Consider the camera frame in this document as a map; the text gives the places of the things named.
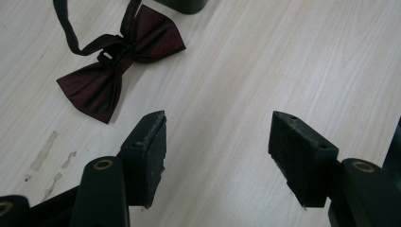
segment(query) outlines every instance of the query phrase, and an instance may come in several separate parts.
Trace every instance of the bow tie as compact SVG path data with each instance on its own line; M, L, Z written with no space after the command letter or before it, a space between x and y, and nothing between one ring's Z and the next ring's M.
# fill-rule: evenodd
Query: bow tie
M73 53L88 56L103 49L98 62L58 79L57 83L78 110L106 124L120 97L122 75L135 61L154 62L185 50L174 23L153 9L139 8L140 0L131 0L127 7L120 28L122 37L105 34L80 50L68 21L67 0L53 3Z

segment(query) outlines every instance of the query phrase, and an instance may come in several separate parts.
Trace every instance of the metal ring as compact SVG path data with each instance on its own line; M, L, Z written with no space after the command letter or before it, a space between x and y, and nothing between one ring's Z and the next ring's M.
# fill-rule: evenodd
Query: metal ring
M375 169L374 169L371 165L369 165L369 164L367 164L367 163L362 163L362 162L360 162L360 161L354 161L354 162L352 163L352 166L353 166L354 168L359 169L360 171L363 171L363 172L368 172L368 173L373 173L373 172L375 172Z
M0 217L8 213L12 209L12 206L13 204L10 201L0 201Z
M94 164L94 169L103 170L113 165L113 161L109 159L102 159Z

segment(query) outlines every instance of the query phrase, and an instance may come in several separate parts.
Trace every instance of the bow tie knot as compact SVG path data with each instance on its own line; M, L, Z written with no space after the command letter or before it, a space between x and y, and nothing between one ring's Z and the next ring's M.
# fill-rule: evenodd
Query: bow tie knot
M120 61L129 53L134 53L136 42L124 41L123 44L113 44L105 47L97 56L100 63L116 67Z

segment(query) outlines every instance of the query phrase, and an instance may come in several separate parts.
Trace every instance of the black plastic part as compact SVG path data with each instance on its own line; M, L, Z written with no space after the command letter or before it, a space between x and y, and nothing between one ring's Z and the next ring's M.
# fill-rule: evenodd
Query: black plastic part
M269 154L304 207L324 207L339 149L296 116L274 112Z
M70 218L78 187L71 188L50 200L33 206L30 210L32 226L59 226L66 227L70 223Z
M395 129L392 143L384 160L383 170L392 178L392 181L401 191L401 119Z
M165 112L144 116L121 146L117 157L123 162L127 204L149 208L165 170Z
M401 226L401 194L380 167L346 159L341 163L339 179L357 226Z
M123 167L118 158L101 157L86 165L70 226L129 226Z
M23 196L0 197L0 226L26 226L29 214L29 203Z
M207 0L155 0L167 7L177 10L183 14L195 14L201 11Z

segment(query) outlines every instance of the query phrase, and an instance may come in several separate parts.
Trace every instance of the table surface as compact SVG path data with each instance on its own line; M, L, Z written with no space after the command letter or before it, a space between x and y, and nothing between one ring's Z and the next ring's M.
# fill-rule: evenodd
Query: table surface
M167 116L166 171L132 226L329 226L304 209L268 154L273 111L382 165L401 114L401 1L210 0L195 15L157 2L187 49L123 77L109 125L76 110L56 79L96 61L69 50L52 1L0 2L0 196L31 205L79 184L148 113ZM128 0L71 0L83 47L117 34Z

